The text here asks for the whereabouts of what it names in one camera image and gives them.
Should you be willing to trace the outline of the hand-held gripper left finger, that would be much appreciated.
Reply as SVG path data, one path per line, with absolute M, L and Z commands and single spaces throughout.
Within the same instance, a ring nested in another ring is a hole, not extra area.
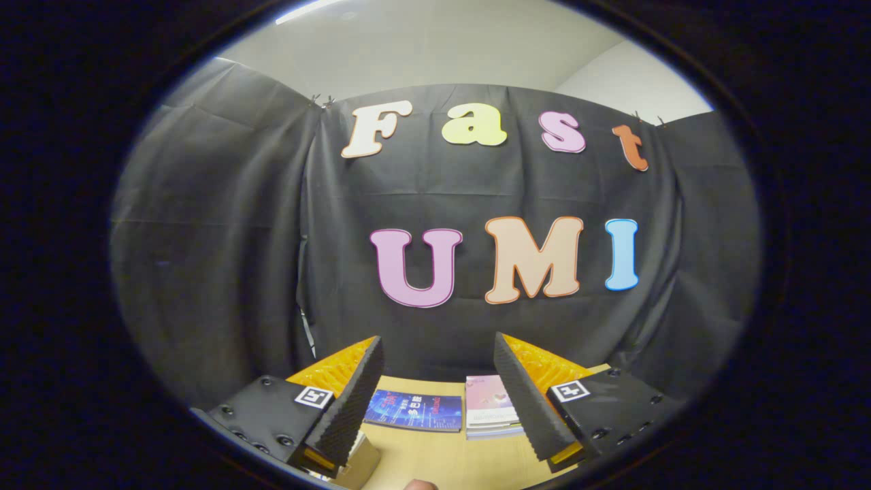
M 346 466 L 384 368 L 382 339 L 364 339 L 289 376 L 263 375 L 192 413 L 283 464 L 336 477 Z

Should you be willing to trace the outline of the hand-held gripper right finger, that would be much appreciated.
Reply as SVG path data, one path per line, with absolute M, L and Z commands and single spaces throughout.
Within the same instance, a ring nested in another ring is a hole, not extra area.
M 594 372 L 500 332 L 493 361 L 536 458 L 553 472 L 625 454 L 683 406 L 625 370 Z

